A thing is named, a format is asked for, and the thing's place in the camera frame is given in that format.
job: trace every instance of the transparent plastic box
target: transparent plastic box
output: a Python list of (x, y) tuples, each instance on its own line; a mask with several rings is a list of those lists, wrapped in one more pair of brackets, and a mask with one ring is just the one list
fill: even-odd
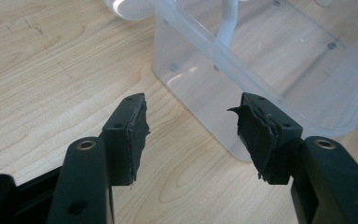
[(119, 16), (156, 15), (156, 75), (236, 157), (246, 91), (304, 128), (339, 136), (358, 122), (358, 0), (105, 0)]

